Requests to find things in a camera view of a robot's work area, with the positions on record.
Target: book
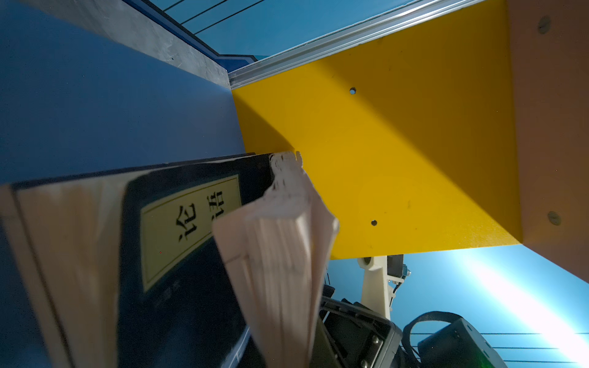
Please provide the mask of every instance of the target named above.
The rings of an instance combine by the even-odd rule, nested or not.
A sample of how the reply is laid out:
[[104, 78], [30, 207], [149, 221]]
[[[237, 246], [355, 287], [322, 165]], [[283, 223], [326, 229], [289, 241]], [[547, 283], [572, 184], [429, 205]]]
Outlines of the book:
[[274, 154], [270, 167], [274, 181], [264, 195], [216, 219], [213, 234], [266, 366], [308, 367], [339, 222], [300, 153]]
[[234, 367], [249, 328], [211, 227], [273, 180], [253, 155], [0, 187], [52, 365]]

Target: wire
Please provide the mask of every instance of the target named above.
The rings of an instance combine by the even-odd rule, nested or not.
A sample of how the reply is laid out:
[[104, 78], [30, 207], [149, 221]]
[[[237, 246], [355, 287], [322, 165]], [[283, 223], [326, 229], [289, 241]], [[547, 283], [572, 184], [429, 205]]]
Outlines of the wire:
[[417, 350], [415, 350], [415, 348], [412, 346], [411, 349], [415, 352], [415, 354], [417, 354], [417, 356], [420, 357], [419, 353], [417, 352]]
[[225, 18], [221, 19], [219, 22], [215, 22], [215, 23], [211, 24], [210, 26], [208, 26], [208, 27], [205, 27], [205, 28], [201, 29], [200, 31], [198, 31], [198, 32], [195, 32], [195, 33], [194, 33], [194, 35], [197, 35], [197, 34], [199, 34], [200, 32], [204, 31], [205, 29], [209, 29], [209, 28], [211, 28], [212, 26], [214, 26], [214, 25], [217, 25], [217, 24], [219, 24], [220, 22], [223, 22], [223, 21], [225, 21], [225, 20], [229, 19], [229, 18], [231, 18], [231, 17], [232, 17], [232, 16], [234, 16], [234, 15], [237, 15], [237, 14], [239, 14], [239, 13], [241, 13], [241, 12], [245, 11], [245, 10], [248, 10], [249, 8], [253, 7], [254, 5], [257, 5], [257, 4], [261, 3], [262, 1], [264, 1], [264, 0], [260, 0], [260, 1], [258, 1], [258, 2], [255, 2], [255, 3], [251, 4], [250, 6], [248, 6], [247, 8], [243, 8], [243, 9], [242, 9], [242, 10], [240, 10], [239, 12], [235, 12], [235, 13], [231, 14], [230, 16], [227, 16], [227, 17], [225, 17]]
[[168, 10], [170, 10], [171, 8], [174, 8], [176, 5], [178, 5], [179, 3], [183, 2], [184, 0], [180, 0], [178, 2], [173, 3], [172, 5], [168, 6], [166, 9], [162, 10], [164, 12], [167, 12]]
[[548, 360], [504, 360], [504, 362], [509, 363], [572, 363], [578, 364], [577, 362], [551, 362]]
[[186, 23], [186, 22], [188, 22], [188, 21], [191, 21], [192, 19], [196, 18], [197, 16], [199, 16], [199, 15], [201, 15], [201, 14], [204, 14], [204, 13], [208, 12], [209, 10], [213, 9], [215, 6], [219, 6], [219, 5], [221, 5], [222, 3], [226, 2], [226, 1], [227, 1], [227, 0], [223, 0], [223, 1], [221, 1], [221, 2], [218, 2], [218, 3], [216, 3], [215, 5], [211, 6], [209, 9], [206, 9], [206, 10], [203, 10], [203, 11], [201, 11], [201, 12], [200, 12], [200, 13], [198, 13], [197, 15], [195, 15], [195, 16], [192, 16], [192, 17], [188, 18], [187, 20], [185, 20], [184, 22], [182, 22], [182, 23], [180, 23], [180, 24], [184, 24], [184, 23]]
[[[400, 346], [400, 348], [401, 348], [401, 350], [402, 350], [403, 352], [405, 352], [405, 354], [407, 354], [407, 351], [405, 350], [405, 347], [404, 347], [404, 346]], [[418, 352], [415, 352], [415, 353], [416, 353], [416, 354], [418, 354], [416, 358], [417, 358], [417, 360], [418, 360], [418, 361], [421, 363], [421, 357], [419, 356], [419, 353], [418, 353]]]
[[491, 346], [493, 349], [531, 349], [531, 350], [558, 350], [557, 347], [502, 347], [502, 346]]
[[[433, 335], [435, 332], [412, 332], [411, 335]], [[589, 332], [575, 332], [577, 335], [589, 335]], [[540, 332], [487, 332], [481, 335], [543, 335]]]

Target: blue wall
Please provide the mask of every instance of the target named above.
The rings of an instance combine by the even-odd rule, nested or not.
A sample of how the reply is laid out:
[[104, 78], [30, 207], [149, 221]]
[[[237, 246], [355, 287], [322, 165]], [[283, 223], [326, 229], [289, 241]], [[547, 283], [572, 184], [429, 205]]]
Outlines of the blue wall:
[[[481, 333], [534, 332], [518, 315], [505, 307], [501, 295], [494, 294], [479, 282], [469, 263], [482, 264], [514, 287], [524, 290], [576, 332], [589, 332], [589, 284], [521, 245], [406, 255], [405, 264], [412, 274], [399, 288], [393, 301], [392, 321], [403, 328], [422, 313], [442, 310], [462, 315]], [[360, 301], [363, 270], [355, 259], [331, 261], [327, 272], [331, 285], [336, 289], [334, 298]], [[421, 323], [413, 331], [433, 332], [443, 325]], [[413, 345], [424, 337], [414, 336]], [[581, 337], [589, 343], [589, 334]], [[485, 338], [494, 347], [552, 347], [539, 335], [487, 335]], [[505, 360], [571, 360], [557, 349], [497, 351]], [[555, 363], [507, 364], [510, 368], [556, 366]], [[578, 365], [566, 366], [575, 368]]]
[[[14, 1], [0, 36], [0, 183], [244, 153], [228, 89]], [[0, 366], [46, 366], [0, 258]]]

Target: cable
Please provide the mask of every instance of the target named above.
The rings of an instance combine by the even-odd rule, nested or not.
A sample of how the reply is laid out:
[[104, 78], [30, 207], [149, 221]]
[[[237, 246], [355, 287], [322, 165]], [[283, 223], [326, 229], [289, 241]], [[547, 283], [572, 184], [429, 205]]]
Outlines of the cable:
[[413, 327], [419, 322], [425, 321], [442, 321], [453, 323], [457, 320], [462, 318], [461, 316], [450, 313], [450, 312], [441, 312], [441, 311], [431, 311], [422, 314], [421, 316], [417, 317], [416, 319], [409, 322], [407, 326], [403, 329], [403, 335], [401, 338], [401, 344], [403, 348], [407, 352], [407, 363], [410, 368], [421, 368], [420, 362], [417, 360], [415, 355], [413, 354], [414, 348], [411, 347], [411, 330]]
[[502, 346], [491, 346], [493, 349], [531, 349], [531, 350], [558, 350], [557, 347], [502, 347]]
[[572, 363], [572, 364], [578, 364], [577, 362], [551, 362], [548, 360], [504, 360], [504, 362], [509, 362], [509, 363]]
[[180, 24], [184, 24], [184, 23], [186, 23], [186, 22], [188, 22], [188, 21], [191, 21], [192, 19], [196, 18], [197, 16], [199, 16], [199, 15], [201, 15], [201, 14], [204, 14], [204, 13], [208, 12], [209, 10], [213, 9], [215, 6], [219, 6], [219, 5], [221, 5], [222, 3], [226, 2], [226, 1], [227, 1], [227, 0], [223, 0], [223, 1], [221, 1], [221, 2], [218, 2], [218, 3], [216, 3], [215, 5], [211, 6], [209, 9], [206, 9], [206, 10], [203, 10], [203, 11], [201, 11], [201, 12], [200, 12], [200, 13], [198, 13], [197, 15], [195, 15], [195, 16], [192, 16], [192, 17], [188, 18], [187, 20], [185, 20], [184, 22], [182, 22], [182, 23], [180, 23]]
[[[435, 332], [412, 332], [411, 335], [433, 335]], [[589, 332], [575, 332], [577, 335], [589, 335]], [[481, 335], [543, 335], [540, 332], [486, 332]]]
[[214, 25], [217, 25], [217, 24], [219, 24], [220, 22], [223, 22], [223, 21], [225, 21], [225, 20], [227, 20], [227, 19], [231, 18], [232, 16], [234, 16], [234, 15], [237, 15], [237, 14], [239, 14], [239, 13], [243, 12], [244, 10], [248, 10], [249, 8], [253, 7], [254, 5], [257, 5], [257, 4], [261, 3], [262, 1], [264, 1], [264, 0], [260, 0], [260, 1], [258, 1], [258, 2], [255, 2], [255, 3], [251, 4], [250, 6], [248, 6], [247, 8], [243, 8], [243, 9], [242, 9], [242, 10], [240, 10], [239, 12], [235, 12], [235, 13], [231, 14], [230, 16], [227, 16], [227, 17], [225, 17], [225, 18], [221, 19], [219, 22], [215, 22], [215, 23], [211, 24], [210, 26], [208, 26], [208, 27], [205, 27], [205, 28], [201, 29], [200, 31], [198, 31], [198, 32], [195, 32], [195, 33], [194, 33], [194, 35], [197, 35], [197, 34], [199, 34], [200, 32], [204, 31], [205, 29], [209, 29], [209, 28], [211, 28], [212, 26], [214, 26]]
[[166, 9], [164, 9], [162, 11], [167, 12], [168, 10], [170, 10], [171, 8], [174, 8], [176, 5], [178, 5], [179, 3], [183, 2], [183, 1], [184, 0], [177, 1], [177, 2], [173, 3], [172, 5], [168, 6]]

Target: metal bolt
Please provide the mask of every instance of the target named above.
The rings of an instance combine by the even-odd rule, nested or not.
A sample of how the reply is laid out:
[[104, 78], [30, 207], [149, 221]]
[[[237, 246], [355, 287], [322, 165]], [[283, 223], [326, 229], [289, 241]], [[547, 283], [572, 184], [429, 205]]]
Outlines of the metal bolt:
[[554, 211], [550, 211], [548, 213], [548, 221], [550, 221], [550, 223], [552, 225], [556, 225], [556, 226], [558, 226], [562, 223], [562, 219], [560, 218], [560, 215]]
[[538, 22], [538, 32], [541, 35], [546, 34], [550, 30], [550, 17], [548, 15], [544, 15], [540, 18], [540, 22]]

